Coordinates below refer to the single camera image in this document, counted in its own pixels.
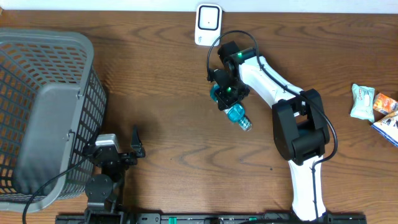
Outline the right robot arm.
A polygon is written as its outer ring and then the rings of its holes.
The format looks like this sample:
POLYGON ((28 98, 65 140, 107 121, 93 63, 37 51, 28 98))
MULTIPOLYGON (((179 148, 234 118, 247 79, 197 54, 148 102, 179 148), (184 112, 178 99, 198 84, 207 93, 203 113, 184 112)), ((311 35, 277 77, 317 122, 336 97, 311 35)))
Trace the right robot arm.
POLYGON ((208 79, 215 84, 210 96, 245 131, 252 124, 241 100, 254 90, 270 106, 274 143, 292 176, 293 211, 302 221, 319 220, 326 208, 317 171, 330 140, 319 93, 286 81, 255 48, 240 50, 231 41, 219 48, 218 56, 224 67, 210 71, 208 79))

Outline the teal mouthwash bottle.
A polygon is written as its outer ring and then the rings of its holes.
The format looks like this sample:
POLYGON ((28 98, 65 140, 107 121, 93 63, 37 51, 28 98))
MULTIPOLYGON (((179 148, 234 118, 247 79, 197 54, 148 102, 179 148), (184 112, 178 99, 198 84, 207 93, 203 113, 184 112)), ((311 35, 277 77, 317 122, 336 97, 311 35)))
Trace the teal mouthwash bottle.
POLYGON ((245 115, 245 109, 239 103, 233 105, 231 108, 223 110, 223 112, 227 115, 228 119, 232 123, 239 124, 239 127, 243 131, 250 131, 252 128, 252 123, 245 115))

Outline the grey plastic shopping basket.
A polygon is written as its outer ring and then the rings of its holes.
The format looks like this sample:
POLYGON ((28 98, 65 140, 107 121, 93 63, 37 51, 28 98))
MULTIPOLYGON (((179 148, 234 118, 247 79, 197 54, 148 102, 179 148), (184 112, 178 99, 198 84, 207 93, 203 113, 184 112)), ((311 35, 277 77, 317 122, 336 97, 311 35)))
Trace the grey plastic shopping basket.
POLYGON ((1 209, 37 212, 83 193, 82 150, 106 93, 92 43, 76 32, 1 29, 1 209))

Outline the mint green wipes pack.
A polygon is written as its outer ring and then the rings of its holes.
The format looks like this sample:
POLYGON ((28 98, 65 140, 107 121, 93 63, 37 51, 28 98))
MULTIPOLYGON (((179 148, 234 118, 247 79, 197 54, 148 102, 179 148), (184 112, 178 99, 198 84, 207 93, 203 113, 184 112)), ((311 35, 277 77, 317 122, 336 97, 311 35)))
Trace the mint green wipes pack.
POLYGON ((353 84, 353 107, 350 116, 358 119, 366 119, 374 122, 373 101, 375 89, 367 86, 353 84))

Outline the white barcode scanner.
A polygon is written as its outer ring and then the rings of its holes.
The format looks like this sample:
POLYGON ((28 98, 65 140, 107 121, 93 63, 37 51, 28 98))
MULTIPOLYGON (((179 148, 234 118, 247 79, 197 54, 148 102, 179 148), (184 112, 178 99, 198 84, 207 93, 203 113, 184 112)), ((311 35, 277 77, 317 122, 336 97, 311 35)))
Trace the white barcode scanner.
POLYGON ((221 35, 222 8, 217 4, 200 4, 195 21, 195 43, 201 46, 217 46, 221 35))

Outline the small orange snack pack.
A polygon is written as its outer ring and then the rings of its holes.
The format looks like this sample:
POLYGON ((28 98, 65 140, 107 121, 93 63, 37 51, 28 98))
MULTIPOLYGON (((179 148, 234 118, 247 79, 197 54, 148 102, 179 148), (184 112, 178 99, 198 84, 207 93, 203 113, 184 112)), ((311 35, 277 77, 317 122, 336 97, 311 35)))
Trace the small orange snack pack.
POLYGON ((378 93, 374 99, 373 109, 384 115, 388 115, 397 111, 397 101, 382 93, 378 93))

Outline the large yellow white snack bag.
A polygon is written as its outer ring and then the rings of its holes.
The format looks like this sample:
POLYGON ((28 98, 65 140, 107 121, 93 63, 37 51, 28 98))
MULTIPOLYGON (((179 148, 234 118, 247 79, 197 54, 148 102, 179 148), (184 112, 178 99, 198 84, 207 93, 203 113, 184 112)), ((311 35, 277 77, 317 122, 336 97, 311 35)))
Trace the large yellow white snack bag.
POLYGON ((379 134, 397 147, 397 111, 392 112, 383 119, 371 125, 379 134))

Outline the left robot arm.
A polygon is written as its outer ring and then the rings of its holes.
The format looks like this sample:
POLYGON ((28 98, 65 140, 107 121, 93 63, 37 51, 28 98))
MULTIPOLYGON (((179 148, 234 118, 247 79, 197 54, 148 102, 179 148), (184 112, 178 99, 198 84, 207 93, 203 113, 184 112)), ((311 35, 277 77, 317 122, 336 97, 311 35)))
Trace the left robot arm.
POLYGON ((115 134, 100 134, 96 130, 83 155, 101 169, 100 174, 86 182, 88 203, 83 223, 134 223, 134 215, 123 206, 123 192, 126 171, 146 156, 137 127, 132 129, 130 152, 119 152, 115 134))

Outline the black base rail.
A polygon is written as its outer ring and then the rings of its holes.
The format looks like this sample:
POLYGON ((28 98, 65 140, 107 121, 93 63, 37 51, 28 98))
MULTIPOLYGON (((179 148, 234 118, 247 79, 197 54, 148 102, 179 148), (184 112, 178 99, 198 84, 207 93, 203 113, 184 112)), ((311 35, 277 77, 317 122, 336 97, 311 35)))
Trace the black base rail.
POLYGON ((159 213, 91 213, 58 215, 56 224, 240 224, 240 223, 303 223, 290 212, 269 212, 251 215, 178 215, 159 213))

